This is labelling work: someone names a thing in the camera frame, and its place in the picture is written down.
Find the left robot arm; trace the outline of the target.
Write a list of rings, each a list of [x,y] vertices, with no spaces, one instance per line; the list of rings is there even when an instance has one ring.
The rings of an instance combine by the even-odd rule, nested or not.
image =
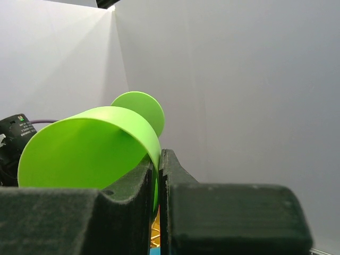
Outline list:
[[[21,154],[36,133],[36,129],[24,114],[1,120],[1,186],[18,186]]]

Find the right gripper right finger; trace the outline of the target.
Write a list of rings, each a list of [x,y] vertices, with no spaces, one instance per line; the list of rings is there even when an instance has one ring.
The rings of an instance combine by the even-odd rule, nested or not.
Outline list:
[[[158,191],[161,254],[309,254],[313,246],[285,186],[200,183],[164,149]]]

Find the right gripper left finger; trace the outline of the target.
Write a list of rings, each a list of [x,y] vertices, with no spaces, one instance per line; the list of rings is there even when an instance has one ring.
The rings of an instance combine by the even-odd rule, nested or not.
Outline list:
[[[154,167],[104,190],[1,188],[1,254],[148,254]]]

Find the green wine glass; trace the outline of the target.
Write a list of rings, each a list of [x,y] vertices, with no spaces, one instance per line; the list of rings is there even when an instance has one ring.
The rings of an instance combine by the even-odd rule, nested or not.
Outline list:
[[[21,188],[104,189],[148,157],[158,173],[165,126],[160,103],[141,91],[118,96],[56,121],[25,146],[18,166]]]

